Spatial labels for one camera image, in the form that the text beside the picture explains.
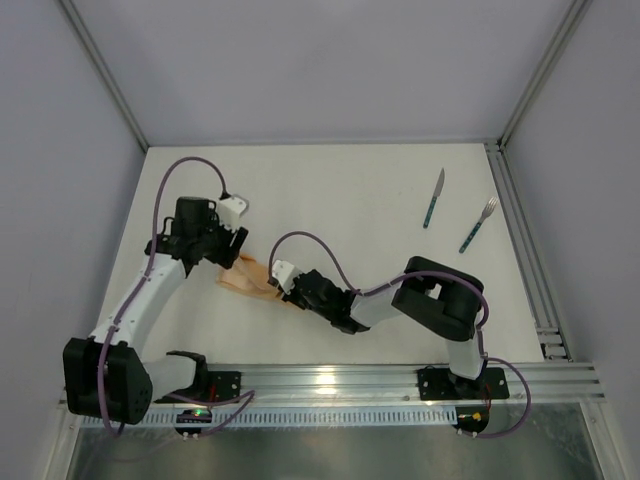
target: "knife handle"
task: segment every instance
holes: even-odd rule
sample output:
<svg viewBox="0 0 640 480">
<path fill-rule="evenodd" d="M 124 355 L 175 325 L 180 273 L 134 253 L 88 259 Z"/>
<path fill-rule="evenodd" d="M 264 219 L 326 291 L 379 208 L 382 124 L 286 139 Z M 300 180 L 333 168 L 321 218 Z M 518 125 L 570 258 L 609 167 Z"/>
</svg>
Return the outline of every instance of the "knife handle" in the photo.
<svg viewBox="0 0 640 480">
<path fill-rule="evenodd" d="M 436 200 L 438 200 L 438 197 L 431 198 L 429 211 L 427 212 L 427 216 L 424 218 L 424 223 L 422 224 L 422 228 L 427 228 L 429 226 L 429 222 L 431 221 L 431 215 L 433 215 L 433 209 L 436 208 Z"/>
<path fill-rule="evenodd" d="M 460 250 L 458 250 L 458 253 L 464 253 L 464 251 L 467 249 L 467 247 L 471 243 L 471 240 L 473 240 L 473 237 L 475 237 L 476 233 L 478 233 L 478 230 L 480 230 L 481 226 L 482 226 L 482 222 L 476 223 L 476 226 L 473 227 L 473 230 L 471 230 L 471 233 L 469 234 L 467 239 L 464 241 L 464 243 L 460 247 Z"/>
</svg>

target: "gray wall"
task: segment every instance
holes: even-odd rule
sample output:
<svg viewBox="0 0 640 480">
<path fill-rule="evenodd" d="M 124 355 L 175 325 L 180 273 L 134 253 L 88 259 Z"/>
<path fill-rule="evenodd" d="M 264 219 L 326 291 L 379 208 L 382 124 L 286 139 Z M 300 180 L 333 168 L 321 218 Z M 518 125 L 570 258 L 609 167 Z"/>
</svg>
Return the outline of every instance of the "gray wall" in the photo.
<svg viewBox="0 0 640 480">
<path fill-rule="evenodd" d="M 96 316 L 142 165 L 51 0 L 0 2 L 0 478 L 51 441 L 62 348 Z"/>
<path fill-rule="evenodd" d="M 594 2 L 508 146 L 578 359 L 640 456 L 640 3 Z"/>
<path fill-rule="evenodd" d="M 152 145 L 497 137 L 569 0 L 75 0 Z"/>
</svg>

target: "white table surface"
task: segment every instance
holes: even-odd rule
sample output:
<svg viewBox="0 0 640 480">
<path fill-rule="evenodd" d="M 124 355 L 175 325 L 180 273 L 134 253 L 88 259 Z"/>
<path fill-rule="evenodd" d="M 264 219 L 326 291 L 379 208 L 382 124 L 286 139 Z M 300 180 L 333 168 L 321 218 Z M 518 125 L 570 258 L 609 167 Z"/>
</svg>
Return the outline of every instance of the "white table surface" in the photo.
<svg viewBox="0 0 640 480">
<path fill-rule="evenodd" d="M 291 230 L 319 235 L 359 288 L 380 284 L 421 255 L 479 278 L 491 315 L 487 351 L 515 362 L 542 361 L 534 320 L 509 233 L 499 208 L 463 255 L 458 249 L 486 201 L 496 195 L 484 147 L 463 145 L 334 145 L 161 147 L 147 154 L 103 304 L 106 318 L 146 258 L 158 184 L 177 159 L 216 163 L 228 189 L 251 204 L 242 249 L 263 263 Z M 446 182 L 428 230 L 422 228 L 440 169 Z M 220 183 L 202 164 L 178 167 L 161 218 L 179 196 L 217 199 Z M 277 258 L 318 269 L 343 287 L 330 259 L 307 238 L 291 238 Z M 169 350 L 205 354 L 210 363 L 446 363 L 444 342 L 399 315 L 369 332 L 346 335 L 323 318 L 217 287 L 217 266 L 194 268 L 167 303 L 143 351 L 153 360 Z"/>
</svg>

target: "knife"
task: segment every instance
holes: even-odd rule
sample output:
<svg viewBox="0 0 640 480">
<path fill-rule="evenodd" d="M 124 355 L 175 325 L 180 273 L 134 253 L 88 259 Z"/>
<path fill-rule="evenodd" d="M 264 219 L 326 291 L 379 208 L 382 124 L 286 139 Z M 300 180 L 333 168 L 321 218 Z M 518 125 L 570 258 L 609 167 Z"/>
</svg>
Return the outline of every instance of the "knife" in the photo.
<svg viewBox="0 0 640 480">
<path fill-rule="evenodd" d="M 433 191 L 433 197 L 431 197 L 431 204 L 429 205 L 429 211 L 427 212 L 427 216 L 424 219 L 424 224 L 422 228 L 427 228 L 429 226 L 429 222 L 431 221 L 431 215 L 433 214 L 433 209 L 436 207 L 436 200 L 442 193 L 442 187 L 444 186 L 444 168 L 440 170 L 440 176 L 438 177 L 438 183 L 436 183 L 436 189 Z"/>
</svg>

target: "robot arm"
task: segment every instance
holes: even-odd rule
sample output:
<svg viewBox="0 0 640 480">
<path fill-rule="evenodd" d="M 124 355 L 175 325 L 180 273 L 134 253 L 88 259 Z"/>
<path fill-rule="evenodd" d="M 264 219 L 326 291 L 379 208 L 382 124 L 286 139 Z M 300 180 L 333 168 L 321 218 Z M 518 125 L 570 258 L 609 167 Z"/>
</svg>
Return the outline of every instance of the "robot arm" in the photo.
<svg viewBox="0 0 640 480">
<path fill-rule="evenodd" d="M 145 364 L 140 356 L 167 301 L 200 260 L 207 259 L 223 268 L 233 265 L 248 233 L 240 226 L 240 217 L 247 209 L 248 203 L 237 196 L 217 202 L 178 199 L 171 232 L 163 231 L 157 236 L 151 273 L 145 277 L 143 266 L 122 301 L 89 338 L 73 338 L 65 347 L 65 384 L 71 412 L 100 416 L 96 387 L 99 352 L 116 312 L 143 277 L 146 283 L 127 306 L 107 354 L 105 384 L 110 418 L 135 424 L 142 420 L 152 401 L 175 391 L 196 396 L 207 388 L 207 364 L 202 355 L 168 352 L 161 360 Z M 150 244 L 145 250 L 147 255 Z"/>
<path fill-rule="evenodd" d="M 435 271 L 455 275 L 482 291 L 482 283 L 465 273 L 413 257 L 405 273 Z M 344 333 L 364 332 L 379 322 L 403 313 L 444 338 L 449 352 L 449 370 L 454 383 L 480 389 L 486 366 L 480 355 L 476 324 L 480 320 L 480 301 L 468 288 L 433 277 L 411 278 L 378 295 L 366 297 L 336 287 L 316 270 L 303 273 L 289 262 L 276 260 L 271 276 L 282 299 L 302 309 L 312 310 Z M 435 296 L 436 286 L 440 291 Z"/>
</svg>

